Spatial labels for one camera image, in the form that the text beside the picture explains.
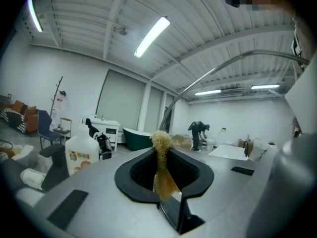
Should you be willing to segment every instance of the white corrugated ceiling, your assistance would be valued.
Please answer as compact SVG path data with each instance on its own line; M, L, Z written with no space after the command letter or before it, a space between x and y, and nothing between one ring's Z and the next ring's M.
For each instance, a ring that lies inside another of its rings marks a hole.
M294 26L282 10L248 11L224 0L34 0L43 27L38 32L27 8L21 27L37 46L69 50L124 67L180 92L224 61L253 49L290 52ZM133 56L150 28L167 16L171 25L139 59ZM235 62L187 94L222 89L250 93L251 85L294 83L286 59L256 56Z

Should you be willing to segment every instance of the striped blanket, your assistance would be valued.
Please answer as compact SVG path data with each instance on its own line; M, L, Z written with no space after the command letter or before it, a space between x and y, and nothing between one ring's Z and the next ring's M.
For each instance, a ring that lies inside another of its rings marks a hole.
M23 121L23 115L10 108L5 108L2 110L0 116L8 122L10 127L21 131L23 134L25 133L26 123Z

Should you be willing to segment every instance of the white cabinet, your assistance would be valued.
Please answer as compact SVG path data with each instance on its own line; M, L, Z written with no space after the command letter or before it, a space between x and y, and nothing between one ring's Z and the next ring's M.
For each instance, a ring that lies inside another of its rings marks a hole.
M117 121L101 120L100 118L89 119L93 127L103 132L109 138L111 146L114 147L114 151L116 152L120 124Z

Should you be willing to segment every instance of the fluorescent tube light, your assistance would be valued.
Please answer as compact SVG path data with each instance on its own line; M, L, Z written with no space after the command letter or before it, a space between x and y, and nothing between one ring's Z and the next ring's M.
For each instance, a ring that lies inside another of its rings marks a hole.
M276 85L254 85L251 87L252 90L254 89L268 89L268 88L277 88L279 87L278 84Z
M140 58L151 43L160 35L163 30L170 25L170 21L165 17L161 17L157 23L151 28L141 44L138 46L134 56Z
M208 91L208 92L202 92L202 93L195 93L195 95L206 95L206 94L213 94L213 93L221 93L221 90L213 90L213 91Z
M28 0L28 6L29 6L29 10L30 10L30 13L31 13L31 16L32 16L32 19L33 19L33 22L34 22L36 28L38 29L39 32L42 32L43 29L42 29L40 22L36 16L35 11L34 11L34 6L33 6L32 0Z

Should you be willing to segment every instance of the white plastic bottle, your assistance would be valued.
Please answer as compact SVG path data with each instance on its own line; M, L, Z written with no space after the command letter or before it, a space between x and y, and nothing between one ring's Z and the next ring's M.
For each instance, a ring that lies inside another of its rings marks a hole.
M87 125L80 124L77 134L65 143L69 175L99 160L99 143L89 136Z

